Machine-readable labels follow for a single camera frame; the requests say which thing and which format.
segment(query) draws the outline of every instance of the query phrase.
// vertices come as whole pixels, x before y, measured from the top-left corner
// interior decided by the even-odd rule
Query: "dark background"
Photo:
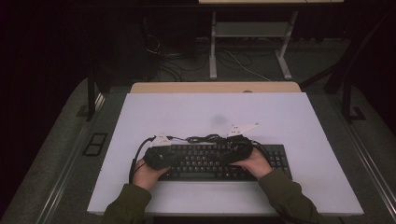
[[[299,14],[293,38],[348,38],[359,45],[390,9],[390,2],[346,0],[340,7],[306,8]],[[175,49],[194,53],[195,37],[208,36],[210,12],[180,13],[184,13],[185,20],[181,21],[175,12],[157,10],[142,23],[147,12],[76,10],[72,2],[65,0],[1,2],[0,216],[65,101],[88,71],[95,73],[101,91],[108,91],[112,85],[149,80],[155,71],[155,59],[146,53],[148,41],[143,33],[155,34]],[[267,16],[276,20],[277,14]],[[263,19],[256,18],[260,15],[255,13],[235,12],[222,17]],[[394,133],[395,18],[393,13],[381,24],[351,71],[357,86]]]

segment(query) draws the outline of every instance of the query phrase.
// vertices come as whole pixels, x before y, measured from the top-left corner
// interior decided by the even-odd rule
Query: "hand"
[[[163,168],[159,171],[154,170],[149,167],[143,159],[141,159],[136,163],[136,167],[134,168],[134,179],[132,183],[142,189],[150,191],[154,188],[158,178],[169,169],[170,167]]]
[[[258,179],[273,171],[271,165],[257,148],[253,148],[247,159],[233,162],[231,165],[242,166],[242,168],[249,170]]]

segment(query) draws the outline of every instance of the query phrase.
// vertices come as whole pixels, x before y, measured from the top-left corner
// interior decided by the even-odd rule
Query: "sweater cuff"
[[[125,184],[115,203],[123,204],[139,214],[144,214],[150,200],[151,194],[147,190],[136,185]]]
[[[285,193],[299,186],[292,182],[285,173],[283,173],[282,169],[275,169],[268,175],[260,178],[259,185],[267,195],[270,203],[282,198],[282,196],[285,196]]]

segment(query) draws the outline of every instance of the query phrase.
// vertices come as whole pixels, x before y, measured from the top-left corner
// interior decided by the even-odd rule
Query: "space bar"
[[[180,178],[215,178],[215,173],[180,173]]]

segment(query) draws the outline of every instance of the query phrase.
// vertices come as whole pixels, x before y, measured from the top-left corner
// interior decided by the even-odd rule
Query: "forearm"
[[[150,199],[151,195],[145,189],[126,184],[120,196],[107,207],[102,223],[143,223],[145,209]]]
[[[262,177],[259,184],[276,211],[312,223],[329,223],[302,194],[301,186],[289,180],[280,169]]]

